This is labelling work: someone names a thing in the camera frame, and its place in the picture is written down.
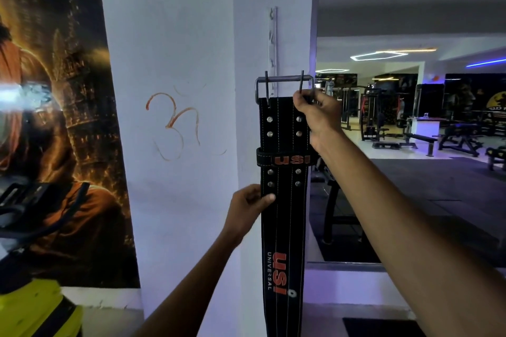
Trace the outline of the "person's right hand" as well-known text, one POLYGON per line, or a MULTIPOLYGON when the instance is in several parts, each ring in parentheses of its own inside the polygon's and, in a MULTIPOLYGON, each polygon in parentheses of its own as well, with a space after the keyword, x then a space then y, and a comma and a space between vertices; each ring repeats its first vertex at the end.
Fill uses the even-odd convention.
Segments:
POLYGON ((310 130, 310 143, 321 156, 335 152, 344 142, 345 138, 340 128, 340 103, 333 97, 325 94, 323 107, 325 112, 325 130, 322 132, 310 130))

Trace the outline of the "person's left hand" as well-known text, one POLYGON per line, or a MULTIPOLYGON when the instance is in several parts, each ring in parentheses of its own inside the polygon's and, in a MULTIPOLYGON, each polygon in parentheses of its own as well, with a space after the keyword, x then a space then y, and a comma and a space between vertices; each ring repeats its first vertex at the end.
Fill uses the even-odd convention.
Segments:
POLYGON ((261 193, 259 184, 248 185, 232 196, 221 234, 233 247, 237 247, 267 207, 251 207, 250 200, 261 193))

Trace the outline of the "black leather weightlifting belt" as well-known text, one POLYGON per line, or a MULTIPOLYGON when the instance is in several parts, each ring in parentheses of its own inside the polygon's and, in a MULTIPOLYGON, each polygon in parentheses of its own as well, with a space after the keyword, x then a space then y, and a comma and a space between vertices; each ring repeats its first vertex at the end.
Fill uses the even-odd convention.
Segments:
POLYGON ((261 213, 262 295, 267 337, 300 337, 305 273, 306 209, 308 178, 318 153, 310 144, 306 116, 292 97, 274 97, 269 86, 299 82, 300 91, 310 75, 256 79, 255 100, 259 106, 260 147, 256 163, 261 169, 262 195, 275 201, 261 213))

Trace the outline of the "person's right forearm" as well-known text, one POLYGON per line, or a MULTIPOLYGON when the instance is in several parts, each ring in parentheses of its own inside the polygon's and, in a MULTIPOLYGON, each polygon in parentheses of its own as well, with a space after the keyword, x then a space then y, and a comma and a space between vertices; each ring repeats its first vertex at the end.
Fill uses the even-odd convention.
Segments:
POLYGON ((371 246, 427 337, 506 337, 506 279, 437 228, 336 129, 311 131, 371 246))

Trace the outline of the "person's left forearm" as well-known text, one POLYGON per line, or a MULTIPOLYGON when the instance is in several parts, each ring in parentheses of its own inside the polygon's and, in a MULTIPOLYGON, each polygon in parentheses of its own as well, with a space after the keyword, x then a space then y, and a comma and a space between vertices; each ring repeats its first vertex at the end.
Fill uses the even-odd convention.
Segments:
POLYGON ((218 281, 244 235, 223 229, 199 262, 132 337, 197 337, 218 281))

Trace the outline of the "black weight machine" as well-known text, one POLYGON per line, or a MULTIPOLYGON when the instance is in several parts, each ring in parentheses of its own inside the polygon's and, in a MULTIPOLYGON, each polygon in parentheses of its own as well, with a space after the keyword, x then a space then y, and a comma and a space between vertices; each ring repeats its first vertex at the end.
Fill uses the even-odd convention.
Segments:
POLYGON ((382 111, 381 88, 368 85, 359 100, 359 130, 362 141, 379 141, 386 138, 385 115, 382 111))

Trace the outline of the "hexagonal ceiling light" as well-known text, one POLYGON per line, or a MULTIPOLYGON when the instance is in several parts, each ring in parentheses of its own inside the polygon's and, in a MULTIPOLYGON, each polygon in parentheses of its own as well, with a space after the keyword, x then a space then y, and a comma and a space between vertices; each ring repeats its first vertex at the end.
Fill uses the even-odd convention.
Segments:
POLYGON ((388 60, 404 56, 408 56, 408 53, 403 51, 375 51, 370 53, 352 55, 350 59, 353 61, 362 62, 388 60))

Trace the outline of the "black flat gym bench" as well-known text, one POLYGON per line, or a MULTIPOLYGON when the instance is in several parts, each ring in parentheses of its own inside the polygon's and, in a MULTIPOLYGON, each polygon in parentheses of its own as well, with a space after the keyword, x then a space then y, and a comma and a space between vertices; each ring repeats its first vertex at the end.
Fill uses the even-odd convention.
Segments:
POLYGON ((400 142, 399 145, 401 147, 411 147, 411 148, 417 149, 418 147, 417 147, 416 143, 410 141, 412 139, 426 142, 428 144, 426 155, 428 157, 434 156, 434 144, 437 142, 436 138, 422 136, 422 135, 413 134, 413 133, 405 133, 404 134, 404 141, 400 142))

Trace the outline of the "white desk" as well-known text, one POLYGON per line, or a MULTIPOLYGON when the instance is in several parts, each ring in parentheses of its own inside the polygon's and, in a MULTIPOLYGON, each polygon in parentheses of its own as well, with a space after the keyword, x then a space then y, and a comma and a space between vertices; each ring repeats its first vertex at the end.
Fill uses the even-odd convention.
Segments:
POLYGON ((408 133, 436 138, 440 134, 440 125, 443 118, 439 117, 411 117, 408 133))

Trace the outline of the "black incline gym bench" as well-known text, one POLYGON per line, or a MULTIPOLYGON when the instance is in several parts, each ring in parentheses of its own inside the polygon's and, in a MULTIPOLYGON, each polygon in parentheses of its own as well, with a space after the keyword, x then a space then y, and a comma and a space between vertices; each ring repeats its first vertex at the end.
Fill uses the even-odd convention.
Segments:
POLYGON ((438 150, 455 150, 472 157, 478 157, 483 143, 477 141, 481 136, 481 126, 475 123, 454 123, 445 128, 438 141, 438 150))

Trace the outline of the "black floor mat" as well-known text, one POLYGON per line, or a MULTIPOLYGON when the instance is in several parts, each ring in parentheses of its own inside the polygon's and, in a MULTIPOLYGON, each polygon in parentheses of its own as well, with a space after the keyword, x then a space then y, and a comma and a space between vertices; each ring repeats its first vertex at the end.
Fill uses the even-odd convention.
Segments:
POLYGON ((426 337, 415 321, 343 318, 349 337, 426 337))

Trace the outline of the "blue strip light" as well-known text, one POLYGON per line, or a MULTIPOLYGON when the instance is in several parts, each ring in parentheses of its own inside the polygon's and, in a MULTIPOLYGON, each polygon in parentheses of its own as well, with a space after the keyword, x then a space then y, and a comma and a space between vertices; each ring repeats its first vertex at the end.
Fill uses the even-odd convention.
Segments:
POLYGON ((482 61, 482 62, 478 62, 478 63, 472 63, 469 65, 466 65, 465 68, 477 68, 477 67, 496 66, 496 65, 506 65, 506 58, 487 60, 487 61, 482 61))

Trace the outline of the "yellow and black bag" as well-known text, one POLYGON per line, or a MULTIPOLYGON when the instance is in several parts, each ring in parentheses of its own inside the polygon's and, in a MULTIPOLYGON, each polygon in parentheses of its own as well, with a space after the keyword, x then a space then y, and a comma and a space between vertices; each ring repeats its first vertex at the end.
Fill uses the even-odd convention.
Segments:
POLYGON ((0 281, 0 337, 83 337, 83 315, 55 280, 0 281))

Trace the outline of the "white wall hook rail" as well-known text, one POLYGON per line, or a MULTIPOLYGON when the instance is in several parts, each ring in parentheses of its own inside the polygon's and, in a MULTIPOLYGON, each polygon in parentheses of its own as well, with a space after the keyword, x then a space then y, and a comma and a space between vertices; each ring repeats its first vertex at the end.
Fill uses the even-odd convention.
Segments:
POLYGON ((277 76, 277 7, 268 11, 268 76, 277 76))

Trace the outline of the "large wall mirror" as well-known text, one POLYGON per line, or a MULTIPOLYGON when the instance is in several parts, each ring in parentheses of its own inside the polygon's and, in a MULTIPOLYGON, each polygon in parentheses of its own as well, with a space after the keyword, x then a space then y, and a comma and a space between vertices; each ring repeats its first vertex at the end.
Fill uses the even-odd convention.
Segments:
POLYGON ((317 0, 317 87, 342 99, 347 136, 446 234, 506 272, 506 0, 317 0), (408 56, 357 62, 352 55, 408 56), (386 138, 362 141, 359 100, 381 88, 386 138), (439 117, 434 156, 401 147, 411 117, 439 117), (481 126, 479 156, 438 150, 454 123, 481 126))

